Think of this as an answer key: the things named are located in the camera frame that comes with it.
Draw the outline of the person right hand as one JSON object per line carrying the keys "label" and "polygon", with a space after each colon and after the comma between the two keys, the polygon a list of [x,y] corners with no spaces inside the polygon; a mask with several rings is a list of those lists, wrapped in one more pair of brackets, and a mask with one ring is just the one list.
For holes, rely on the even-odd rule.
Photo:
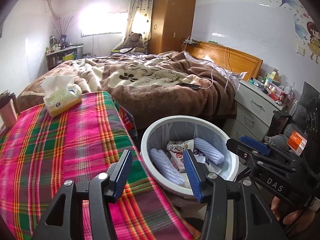
{"label": "person right hand", "polygon": [[[278,221],[280,221],[280,205],[281,200],[278,197],[274,197],[271,203],[271,211]],[[302,231],[312,223],[314,217],[315,213],[311,210],[307,210],[305,212],[298,210],[285,216],[283,219],[283,224],[291,225],[296,220],[297,230]]]}

